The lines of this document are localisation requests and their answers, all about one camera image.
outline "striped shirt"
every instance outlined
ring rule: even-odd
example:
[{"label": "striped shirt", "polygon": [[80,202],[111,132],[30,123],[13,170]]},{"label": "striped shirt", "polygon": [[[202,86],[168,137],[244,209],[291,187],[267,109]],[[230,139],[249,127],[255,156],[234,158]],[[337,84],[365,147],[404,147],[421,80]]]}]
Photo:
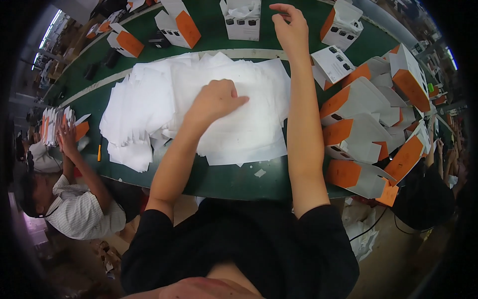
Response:
[{"label": "striped shirt", "polygon": [[53,186],[53,194],[58,197],[48,209],[47,215],[52,214],[45,219],[69,238],[102,238],[121,231],[126,224],[126,214],[119,204],[112,201],[104,215],[88,186],[70,185],[64,175]]}]

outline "black sleeve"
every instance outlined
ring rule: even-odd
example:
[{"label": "black sleeve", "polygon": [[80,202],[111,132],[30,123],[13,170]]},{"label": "black sleeve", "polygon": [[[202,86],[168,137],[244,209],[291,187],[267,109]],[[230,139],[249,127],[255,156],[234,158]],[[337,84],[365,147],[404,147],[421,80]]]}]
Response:
[{"label": "black sleeve", "polygon": [[320,267],[317,298],[345,299],[359,278],[352,251],[336,207],[316,207],[299,219],[303,242]]},{"label": "black sleeve", "polygon": [[154,273],[173,238],[173,224],[164,213],[146,210],[140,225],[121,259],[121,286],[126,294],[157,288]]}]

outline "worker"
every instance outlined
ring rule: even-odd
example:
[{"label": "worker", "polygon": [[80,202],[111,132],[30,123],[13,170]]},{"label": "worker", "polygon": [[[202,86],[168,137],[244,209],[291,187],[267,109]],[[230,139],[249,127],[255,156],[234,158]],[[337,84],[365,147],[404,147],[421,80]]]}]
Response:
[{"label": "worker", "polygon": [[[111,180],[101,179],[83,160],[75,135],[73,123],[58,130],[57,139],[61,139],[60,152],[63,154],[62,173],[40,172],[33,162],[34,173],[21,177],[20,206],[28,216],[44,218],[72,239],[113,235],[139,214],[141,188],[118,182],[119,186],[113,186]],[[74,164],[86,184],[76,183]]]},{"label": "worker", "polygon": [[322,172],[324,142],[310,66],[308,26],[292,5],[272,4],[291,67],[287,152],[291,207],[270,200],[204,199],[173,227],[201,135],[245,104],[234,82],[204,86],[156,171],[136,235],[121,263],[131,298],[344,299],[359,266]]},{"label": "worker", "polygon": [[[433,147],[435,126],[429,131],[430,144],[428,155],[421,158],[404,178],[404,186],[391,207],[395,215],[415,230],[428,230],[448,221],[455,213],[455,190],[444,182],[443,165],[434,165]],[[441,150],[443,143],[437,145]]]}]

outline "black t-shirt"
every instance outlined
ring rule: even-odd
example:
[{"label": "black t-shirt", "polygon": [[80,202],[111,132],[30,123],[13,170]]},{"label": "black t-shirt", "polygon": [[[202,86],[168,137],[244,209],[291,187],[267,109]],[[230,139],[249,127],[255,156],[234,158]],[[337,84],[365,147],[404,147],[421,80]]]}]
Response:
[{"label": "black t-shirt", "polygon": [[299,220],[270,201],[205,199],[176,227],[147,210],[122,258],[127,294],[205,277],[234,262],[263,297],[346,298],[359,266],[337,209],[314,208]]},{"label": "black t-shirt", "polygon": [[405,177],[391,210],[405,224],[427,230],[447,222],[455,212],[455,196],[436,167],[426,169],[424,160]]}]

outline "cardboard box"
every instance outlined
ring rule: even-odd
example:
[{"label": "cardboard box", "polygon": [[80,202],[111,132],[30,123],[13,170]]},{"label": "cardboard box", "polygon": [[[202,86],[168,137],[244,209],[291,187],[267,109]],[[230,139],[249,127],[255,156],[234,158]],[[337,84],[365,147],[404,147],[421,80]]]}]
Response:
[{"label": "cardboard box", "polygon": [[399,188],[398,186],[392,186],[390,181],[387,180],[386,178],[382,177],[382,179],[385,181],[385,188],[383,189],[382,196],[379,198],[376,198],[375,200],[383,204],[386,204],[389,207],[393,207],[393,203],[395,202],[395,199],[397,198]]},{"label": "cardboard box", "polygon": [[115,11],[114,13],[109,15],[109,17],[106,20],[104,20],[103,23],[101,23],[101,25],[99,26],[97,33],[104,33],[110,30],[111,27],[109,25],[112,23],[117,23],[125,12],[126,12],[125,10],[120,10],[120,11]]},{"label": "cardboard box", "polygon": [[391,107],[407,107],[403,99],[395,92],[391,78],[390,62],[381,57],[372,57],[357,67],[342,80],[345,87],[359,77],[365,77],[387,98]]},{"label": "cardboard box", "polygon": [[409,100],[421,112],[430,110],[425,73],[415,57],[403,44],[384,55],[390,62],[395,91],[405,101]]},{"label": "cardboard box", "polygon": [[99,23],[93,25],[87,33],[87,38],[93,38],[98,34]]},{"label": "cardboard box", "polygon": [[435,106],[445,104],[448,102],[448,97],[446,95],[442,95],[441,97],[437,98],[434,101]]},{"label": "cardboard box", "polygon": [[399,183],[423,157],[423,154],[428,154],[431,147],[425,122],[420,120],[411,136],[384,169],[395,179],[390,181],[391,185],[395,186]]},{"label": "cardboard box", "polygon": [[112,23],[110,27],[113,32],[106,38],[109,45],[126,57],[138,58],[144,45],[119,23]]},{"label": "cardboard box", "polygon": [[259,41],[261,0],[221,0],[219,5],[229,39]]},{"label": "cardboard box", "polygon": [[146,2],[146,0],[128,0],[126,10],[129,12],[135,11]]},{"label": "cardboard box", "polygon": [[389,174],[376,166],[357,161],[331,160],[325,181],[367,199],[376,199],[382,198],[384,195],[383,192],[387,185],[384,178],[393,181]]},{"label": "cardboard box", "polygon": [[363,11],[345,0],[337,0],[320,30],[320,40],[345,51],[363,31]]},{"label": "cardboard box", "polygon": [[446,95],[448,91],[444,91],[443,88],[435,86],[435,89],[433,92],[429,92],[428,96],[430,97],[430,100],[436,100],[439,99],[440,97]]},{"label": "cardboard box", "polygon": [[334,159],[373,164],[387,158],[388,132],[370,115],[358,114],[323,129],[325,153]]},{"label": "cardboard box", "polygon": [[322,90],[327,90],[355,70],[355,66],[336,46],[310,54],[312,73]]},{"label": "cardboard box", "polygon": [[162,0],[164,8],[155,17],[156,26],[172,45],[192,49],[201,38],[186,6],[181,0]]},{"label": "cardboard box", "polygon": [[368,81],[360,77],[327,100],[320,110],[322,125],[329,126],[339,120],[361,113],[376,114],[390,108],[387,99]]}]

